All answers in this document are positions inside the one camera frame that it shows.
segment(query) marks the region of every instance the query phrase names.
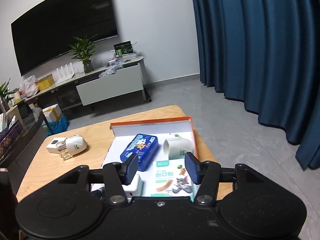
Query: glass vase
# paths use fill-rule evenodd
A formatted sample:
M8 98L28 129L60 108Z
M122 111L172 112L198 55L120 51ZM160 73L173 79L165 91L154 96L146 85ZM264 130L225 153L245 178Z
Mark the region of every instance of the glass vase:
M88 61L85 61L85 62L82 62L82 63L83 63L84 72L86 74L94 71L94 68L93 68L93 66L91 64L91 60L88 60Z

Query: tv cabinet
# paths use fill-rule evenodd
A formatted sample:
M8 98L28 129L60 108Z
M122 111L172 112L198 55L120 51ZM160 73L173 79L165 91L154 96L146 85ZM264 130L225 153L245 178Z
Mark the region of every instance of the tv cabinet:
M76 74L73 78L54 84L28 98L26 102L28 104L37 103L41 108L59 104L61 110L64 111L139 90L145 101L151 101L144 88L146 82L141 70L144 69L143 57L128 60L122 65L123 69L104 78L99 78L99 74L106 70L105 67L87 74Z

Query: screw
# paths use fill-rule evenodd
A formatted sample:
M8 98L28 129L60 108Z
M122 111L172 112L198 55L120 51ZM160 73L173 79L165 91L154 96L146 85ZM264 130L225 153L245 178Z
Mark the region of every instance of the screw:
M163 202L163 201L157 202L158 207L163 207L164 205L165 205L165 202Z
M125 201L125 197L121 195L114 195L110 198L111 203L113 204L120 204Z
M201 195L197 197L197 202L202 205L207 205L212 201L212 197L209 195Z

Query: gray tile floor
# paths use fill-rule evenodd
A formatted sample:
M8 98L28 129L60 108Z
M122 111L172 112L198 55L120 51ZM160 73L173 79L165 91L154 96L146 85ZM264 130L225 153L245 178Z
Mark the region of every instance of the gray tile floor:
M68 114L69 130L154 108L179 105L191 115L194 125L225 167L246 163L266 175L305 203L307 220L300 233L302 240L320 239L320 169L303 171L295 159L298 146L290 145L281 129L258 124L256 114L244 104L224 98L199 79L149 89L153 99L144 103L140 92L111 98Z

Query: green plant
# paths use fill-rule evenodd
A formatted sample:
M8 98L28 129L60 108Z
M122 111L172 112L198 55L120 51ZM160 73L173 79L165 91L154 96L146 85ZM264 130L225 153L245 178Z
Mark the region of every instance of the green plant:
M16 90L8 91L10 79L7 82L4 82L0 85L0 97L6 98L8 95L11 95L16 92Z
M78 42L75 45L69 45L70 51L73 52L73 59L79 59L82 62L90 60L90 57L94 54L95 45L92 43L94 36L91 38L85 36L83 39L74 37Z

